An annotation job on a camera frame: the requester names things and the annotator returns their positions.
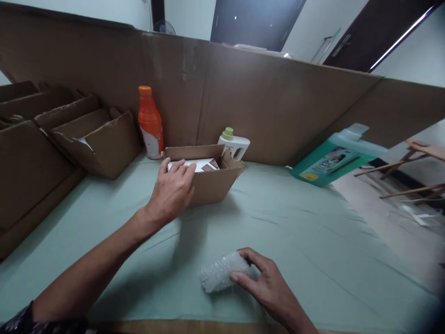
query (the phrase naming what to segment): orange bottle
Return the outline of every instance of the orange bottle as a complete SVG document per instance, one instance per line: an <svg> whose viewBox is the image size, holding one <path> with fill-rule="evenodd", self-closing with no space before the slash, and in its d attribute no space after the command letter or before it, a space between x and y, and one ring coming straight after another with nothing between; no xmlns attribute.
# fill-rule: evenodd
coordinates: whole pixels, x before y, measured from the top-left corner
<svg viewBox="0 0 445 334"><path fill-rule="evenodd" d="M164 150L164 135L162 134L162 119L154 99L152 88L139 86L139 126L144 137L147 157L149 159L160 159Z"/></svg>

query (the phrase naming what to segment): sleeve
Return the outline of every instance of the sleeve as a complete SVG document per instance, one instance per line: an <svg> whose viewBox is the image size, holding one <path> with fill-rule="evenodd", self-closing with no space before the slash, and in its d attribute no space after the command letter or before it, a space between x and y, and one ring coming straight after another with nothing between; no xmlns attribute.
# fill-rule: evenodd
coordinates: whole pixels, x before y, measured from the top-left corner
<svg viewBox="0 0 445 334"><path fill-rule="evenodd" d="M32 302L15 317L0 327L0 334L84 334L88 329L85 318L34 322L32 319Z"/></svg>

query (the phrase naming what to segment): forearm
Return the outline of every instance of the forearm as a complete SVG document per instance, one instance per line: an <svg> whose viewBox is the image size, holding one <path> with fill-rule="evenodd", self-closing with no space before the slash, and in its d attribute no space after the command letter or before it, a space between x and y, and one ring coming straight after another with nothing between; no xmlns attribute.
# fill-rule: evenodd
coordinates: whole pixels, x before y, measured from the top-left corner
<svg viewBox="0 0 445 334"><path fill-rule="evenodd" d="M297 301L298 306L284 320L283 325L290 334L318 334L312 321Z"/></svg>
<svg viewBox="0 0 445 334"><path fill-rule="evenodd" d="M34 301L34 321L85 316L125 260L156 231L139 210L120 229L62 273Z"/></svg>

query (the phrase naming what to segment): orange bottle cap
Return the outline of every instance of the orange bottle cap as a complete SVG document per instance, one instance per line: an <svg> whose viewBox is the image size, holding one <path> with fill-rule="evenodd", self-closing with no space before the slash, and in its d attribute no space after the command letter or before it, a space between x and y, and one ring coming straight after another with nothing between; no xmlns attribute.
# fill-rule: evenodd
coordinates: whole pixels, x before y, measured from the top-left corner
<svg viewBox="0 0 445 334"><path fill-rule="evenodd" d="M142 96L151 96L152 88L150 86L139 86L139 94Z"/></svg>

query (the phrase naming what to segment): white bottle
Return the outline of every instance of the white bottle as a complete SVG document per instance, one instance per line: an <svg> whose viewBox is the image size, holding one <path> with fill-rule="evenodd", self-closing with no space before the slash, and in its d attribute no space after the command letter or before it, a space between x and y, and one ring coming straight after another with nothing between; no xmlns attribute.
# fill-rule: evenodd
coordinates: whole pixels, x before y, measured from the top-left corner
<svg viewBox="0 0 445 334"><path fill-rule="evenodd" d="M226 146L224 151L230 148L233 160L239 161L249 147L250 140L244 137L234 136L233 129L226 128L222 132L222 135L219 136L218 144L224 144Z"/></svg>

